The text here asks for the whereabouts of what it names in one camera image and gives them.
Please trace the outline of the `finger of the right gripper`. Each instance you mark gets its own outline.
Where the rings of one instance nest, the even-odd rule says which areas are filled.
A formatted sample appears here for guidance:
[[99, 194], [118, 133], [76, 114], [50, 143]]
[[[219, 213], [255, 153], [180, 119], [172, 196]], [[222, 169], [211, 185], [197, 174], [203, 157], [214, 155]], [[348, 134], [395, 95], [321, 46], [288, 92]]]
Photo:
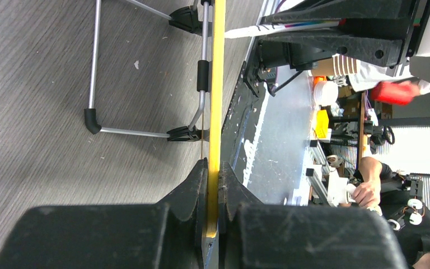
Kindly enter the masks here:
[[265, 16], [265, 24], [285, 24], [315, 20], [342, 20], [348, 23], [385, 24], [412, 18], [416, 1], [303, 1], [291, 8]]
[[265, 35], [258, 41], [258, 61], [267, 68], [311, 68], [335, 54], [389, 67], [404, 60], [404, 41], [359, 37], [337, 29]]

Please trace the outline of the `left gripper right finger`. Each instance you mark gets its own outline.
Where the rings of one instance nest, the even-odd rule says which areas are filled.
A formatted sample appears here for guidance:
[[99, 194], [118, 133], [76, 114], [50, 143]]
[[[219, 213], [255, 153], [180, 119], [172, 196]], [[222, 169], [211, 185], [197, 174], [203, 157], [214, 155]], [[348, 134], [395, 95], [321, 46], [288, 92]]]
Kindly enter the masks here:
[[267, 205], [219, 172], [219, 268], [407, 268], [387, 222], [358, 207]]

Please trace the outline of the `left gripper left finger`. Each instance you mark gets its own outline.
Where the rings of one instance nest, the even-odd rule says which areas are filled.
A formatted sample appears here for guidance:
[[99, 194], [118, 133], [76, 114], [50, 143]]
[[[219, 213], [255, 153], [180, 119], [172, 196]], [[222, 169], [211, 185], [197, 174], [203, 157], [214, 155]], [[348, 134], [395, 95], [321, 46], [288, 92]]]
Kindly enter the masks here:
[[0, 268], [203, 268], [208, 162], [154, 204], [39, 206], [0, 251]]

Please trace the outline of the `person's forearm in background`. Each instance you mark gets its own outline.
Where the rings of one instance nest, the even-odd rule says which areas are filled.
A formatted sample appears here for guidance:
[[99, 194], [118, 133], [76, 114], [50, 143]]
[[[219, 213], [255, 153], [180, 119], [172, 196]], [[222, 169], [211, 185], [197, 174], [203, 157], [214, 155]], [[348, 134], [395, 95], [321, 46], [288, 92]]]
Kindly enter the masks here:
[[358, 170], [365, 183], [378, 187], [381, 184], [380, 174], [382, 163], [372, 157], [363, 157], [360, 160]]

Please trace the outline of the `person's hand in background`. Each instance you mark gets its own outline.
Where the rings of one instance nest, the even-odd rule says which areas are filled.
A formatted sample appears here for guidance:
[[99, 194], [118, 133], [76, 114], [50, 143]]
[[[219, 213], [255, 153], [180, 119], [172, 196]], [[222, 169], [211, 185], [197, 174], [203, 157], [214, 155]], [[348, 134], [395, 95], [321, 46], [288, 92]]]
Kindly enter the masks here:
[[364, 182], [354, 190], [352, 198], [359, 207], [373, 208], [380, 204], [380, 190], [380, 183]]

